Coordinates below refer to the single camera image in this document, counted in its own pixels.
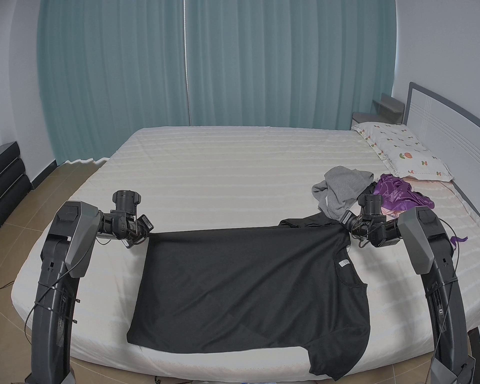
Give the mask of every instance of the white headboard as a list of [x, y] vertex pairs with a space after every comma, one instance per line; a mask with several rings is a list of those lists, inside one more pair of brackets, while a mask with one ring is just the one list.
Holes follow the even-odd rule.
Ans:
[[447, 164], [453, 182], [480, 210], [480, 119], [422, 86], [410, 83], [403, 123]]

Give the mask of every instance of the bed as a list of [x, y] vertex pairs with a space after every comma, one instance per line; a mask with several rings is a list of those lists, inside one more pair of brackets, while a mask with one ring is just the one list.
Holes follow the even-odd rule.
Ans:
[[[438, 101], [435, 94], [427, 94], [428, 90], [412, 87], [415, 84], [409, 94], [407, 125], [419, 127], [416, 133], [423, 135], [424, 144], [432, 152], [443, 145], [438, 144], [439, 134], [433, 132], [440, 120], [436, 116], [447, 122], [451, 116], [460, 124], [456, 125], [458, 131], [472, 123], [480, 132], [480, 122], [472, 122], [444, 100]], [[439, 103], [440, 112], [432, 109], [437, 107], [432, 100]], [[465, 142], [471, 140], [468, 149], [477, 158], [468, 161], [478, 170], [480, 137], [477, 140], [477, 131], [471, 132], [473, 136], [461, 136]], [[450, 143], [455, 142], [451, 136], [458, 140], [454, 134], [445, 135]], [[461, 244], [457, 275], [467, 329], [472, 329], [480, 324], [480, 220], [472, 208], [480, 199], [465, 172], [457, 169], [458, 161], [444, 161], [454, 175], [460, 175], [456, 181], [462, 192], [451, 183], [439, 181], [412, 181], [412, 185], [435, 201], [436, 214], [447, 220], [460, 237], [468, 236], [468, 241]], [[271, 226], [284, 218], [317, 213], [311, 186], [323, 180], [324, 173], [336, 165], [369, 170], [376, 178], [387, 172], [376, 153], [354, 131], [145, 128], [132, 135], [71, 200], [86, 201], [109, 211], [113, 208], [113, 192], [137, 191], [142, 195], [138, 213], [146, 213], [157, 232]], [[470, 203], [462, 194], [469, 197]], [[358, 213], [359, 207], [352, 210]], [[39, 255], [47, 232], [48, 228], [31, 250], [12, 289], [13, 304], [23, 319], [34, 302], [41, 266]], [[128, 344], [126, 333], [146, 248], [147, 242], [130, 250], [120, 241], [95, 246], [90, 267], [78, 289], [81, 303], [75, 307], [78, 324], [72, 328], [73, 357], [134, 372], [196, 380], [280, 382], [326, 378], [309, 373], [308, 354], [301, 347], [173, 354]], [[359, 249], [352, 243], [349, 255], [360, 278], [368, 284], [372, 329], [367, 349], [350, 373], [433, 350], [423, 285], [413, 271], [403, 242], [384, 249]]]

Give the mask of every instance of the teal curtain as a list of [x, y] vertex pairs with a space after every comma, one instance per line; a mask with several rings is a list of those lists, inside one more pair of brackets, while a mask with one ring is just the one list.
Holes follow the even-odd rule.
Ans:
[[190, 124], [181, 0], [42, 0], [37, 56], [58, 163], [111, 156], [143, 127]]
[[395, 0], [186, 0], [192, 125], [350, 129], [392, 92]]

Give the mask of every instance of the gray garment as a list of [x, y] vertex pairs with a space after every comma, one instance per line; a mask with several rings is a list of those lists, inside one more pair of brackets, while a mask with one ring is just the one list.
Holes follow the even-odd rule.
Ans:
[[312, 194], [326, 216], [340, 220], [372, 182], [371, 172], [338, 166], [325, 173], [325, 180], [312, 187]]

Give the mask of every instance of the pillow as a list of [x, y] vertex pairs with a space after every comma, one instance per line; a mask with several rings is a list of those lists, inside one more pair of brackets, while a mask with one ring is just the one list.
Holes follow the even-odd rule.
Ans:
[[396, 177], [450, 181], [453, 176], [442, 160], [425, 148], [402, 124], [365, 122], [356, 130]]

